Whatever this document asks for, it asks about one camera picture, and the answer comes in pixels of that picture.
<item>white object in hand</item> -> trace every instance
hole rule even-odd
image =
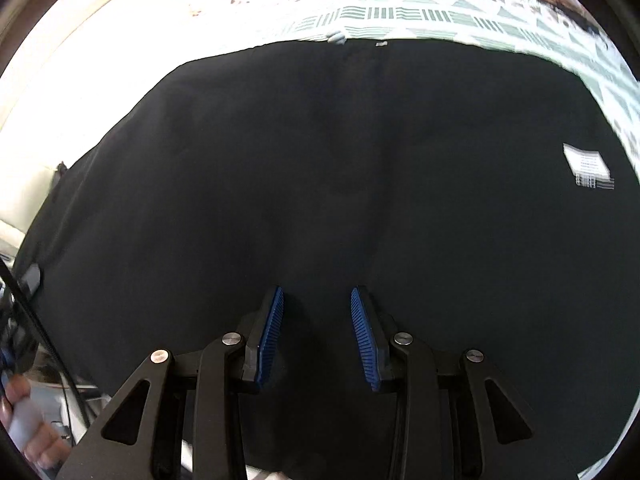
[[[14,412],[8,433],[20,452],[24,451],[24,448],[36,434],[43,421],[42,410],[29,397],[25,397],[14,404]]]

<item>human hand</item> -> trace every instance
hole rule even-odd
[[[0,400],[0,422],[8,431],[13,415],[12,405],[31,395],[31,385],[24,376],[15,374],[5,386],[4,391],[6,397]],[[63,463],[71,453],[71,448],[52,425],[43,422],[24,449],[20,451],[27,460],[46,470]]]

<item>metal screw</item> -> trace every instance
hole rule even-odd
[[[151,360],[158,363],[164,363],[169,358],[169,352],[166,350],[156,350],[151,354]]]
[[[237,345],[242,341],[242,336],[238,332],[229,332],[222,336],[222,342],[227,346]]]
[[[410,345],[414,341],[414,336],[407,332],[398,332],[394,336],[394,341],[399,345]]]
[[[484,354],[476,349],[471,349],[466,353],[466,358],[472,363],[481,363],[484,360]]]

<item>black cable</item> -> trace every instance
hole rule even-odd
[[[84,422],[84,425],[86,427],[89,427],[91,425],[91,422],[89,420],[89,415],[87,414],[87,405],[82,401],[82,397],[80,395],[80,392],[78,391],[78,388],[76,387],[76,384],[74,383],[71,373],[69,373],[69,370],[62,361],[60,354],[58,354],[58,351],[53,346],[53,343],[49,339],[49,336],[40,323],[40,320],[38,319],[34,311],[31,310],[29,301],[27,300],[22,289],[18,285],[18,282],[15,280],[14,276],[12,275],[11,271],[6,266],[2,258],[0,258],[0,278],[2,278],[2,280],[4,281],[6,288],[14,295],[15,303],[20,306],[24,314],[29,319],[34,330],[38,333],[42,345],[47,350],[50,357],[53,359],[53,362],[56,364],[58,370],[65,375],[66,380],[69,383],[69,387],[71,388],[71,392],[73,393],[73,396],[78,403],[78,408],[80,409],[80,414],[82,415],[82,422]]]
[[[62,374],[60,374],[60,385],[62,386],[62,394],[65,396],[65,406],[66,406],[66,420],[68,420],[69,423],[69,433],[70,433],[70,440],[71,440],[71,447],[76,445],[76,440],[74,439],[74,430],[71,427],[71,413],[69,412],[69,399],[66,398],[66,386],[65,386],[65,380],[62,377]]]

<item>white label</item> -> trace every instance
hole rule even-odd
[[[576,177],[587,180],[593,179],[594,182],[596,179],[610,180],[609,168],[607,168],[599,152],[584,152],[565,144],[564,156]]]

